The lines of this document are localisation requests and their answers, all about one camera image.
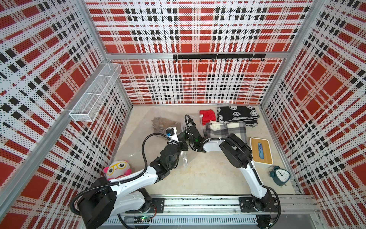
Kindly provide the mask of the red knitted scarf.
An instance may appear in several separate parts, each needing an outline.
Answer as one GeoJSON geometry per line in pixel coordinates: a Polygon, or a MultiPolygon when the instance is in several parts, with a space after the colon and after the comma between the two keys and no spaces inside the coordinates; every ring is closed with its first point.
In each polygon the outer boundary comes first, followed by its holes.
{"type": "Polygon", "coordinates": [[[199,114],[202,116],[203,126],[211,121],[216,121],[216,114],[213,110],[200,110],[199,114]]]}

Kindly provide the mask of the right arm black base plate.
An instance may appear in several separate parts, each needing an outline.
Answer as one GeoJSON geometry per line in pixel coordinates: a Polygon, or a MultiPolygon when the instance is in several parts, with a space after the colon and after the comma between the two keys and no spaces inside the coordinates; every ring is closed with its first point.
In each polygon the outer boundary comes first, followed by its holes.
{"type": "Polygon", "coordinates": [[[242,213],[277,213],[278,212],[278,202],[275,197],[272,197],[266,207],[254,200],[252,197],[240,197],[239,207],[242,213]]]}

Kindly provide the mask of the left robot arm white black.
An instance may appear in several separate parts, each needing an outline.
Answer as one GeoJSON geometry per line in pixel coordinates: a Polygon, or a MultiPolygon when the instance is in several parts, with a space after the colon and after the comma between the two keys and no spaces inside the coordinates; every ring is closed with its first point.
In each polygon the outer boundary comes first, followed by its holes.
{"type": "Polygon", "coordinates": [[[166,178],[177,167],[182,150],[182,145],[173,141],[142,171],[119,179],[97,179],[70,201],[70,210],[82,217],[88,229],[97,229],[112,215],[136,210],[147,212],[152,198],[145,187],[166,178]]]}

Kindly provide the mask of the black smiley face scarf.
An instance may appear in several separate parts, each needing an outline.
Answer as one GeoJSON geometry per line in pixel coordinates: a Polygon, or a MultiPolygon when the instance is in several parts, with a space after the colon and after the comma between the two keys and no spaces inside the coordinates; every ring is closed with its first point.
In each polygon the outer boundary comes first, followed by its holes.
{"type": "Polygon", "coordinates": [[[256,126],[260,115],[253,106],[221,106],[217,108],[217,122],[245,123],[256,126]]]}

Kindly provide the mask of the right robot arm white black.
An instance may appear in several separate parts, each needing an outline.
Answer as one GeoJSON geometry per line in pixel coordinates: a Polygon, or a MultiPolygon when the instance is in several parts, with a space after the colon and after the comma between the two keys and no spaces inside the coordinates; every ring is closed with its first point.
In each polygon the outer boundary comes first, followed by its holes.
{"type": "Polygon", "coordinates": [[[236,134],[226,137],[202,138],[195,124],[187,124],[186,139],[196,152],[223,152],[232,166],[239,169],[246,179],[253,200],[252,206],[256,211],[264,212],[270,203],[274,203],[272,191],[265,186],[259,177],[252,157],[250,147],[236,134]]]}

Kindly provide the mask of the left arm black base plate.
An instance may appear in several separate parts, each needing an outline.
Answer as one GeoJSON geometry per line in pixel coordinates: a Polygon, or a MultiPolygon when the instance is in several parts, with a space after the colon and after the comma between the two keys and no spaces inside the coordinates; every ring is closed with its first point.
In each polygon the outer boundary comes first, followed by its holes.
{"type": "Polygon", "coordinates": [[[165,198],[152,198],[146,201],[138,210],[130,210],[126,213],[163,213],[165,207],[165,198]]]}

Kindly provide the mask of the grey white plaid scarf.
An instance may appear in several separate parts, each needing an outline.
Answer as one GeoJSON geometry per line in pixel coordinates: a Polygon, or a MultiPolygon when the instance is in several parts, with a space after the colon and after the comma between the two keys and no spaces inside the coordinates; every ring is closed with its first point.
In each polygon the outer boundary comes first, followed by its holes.
{"type": "Polygon", "coordinates": [[[204,128],[205,137],[227,137],[230,134],[237,135],[244,143],[247,143],[245,123],[224,123],[210,121],[204,128]]]}

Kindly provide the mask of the brown fringed scarf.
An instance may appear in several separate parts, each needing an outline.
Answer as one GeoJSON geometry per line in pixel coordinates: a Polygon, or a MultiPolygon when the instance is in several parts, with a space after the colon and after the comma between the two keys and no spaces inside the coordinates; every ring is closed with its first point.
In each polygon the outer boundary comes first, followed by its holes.
{"type": "Polygon", "coordinates": [[[152,128],[154,133],[166,133],[166,129],[169,127],[175,127],[177,133],[182,132],[182,124],[179,121],[173,121],[164,117],[155,117],[152,119],[152,128]]]}

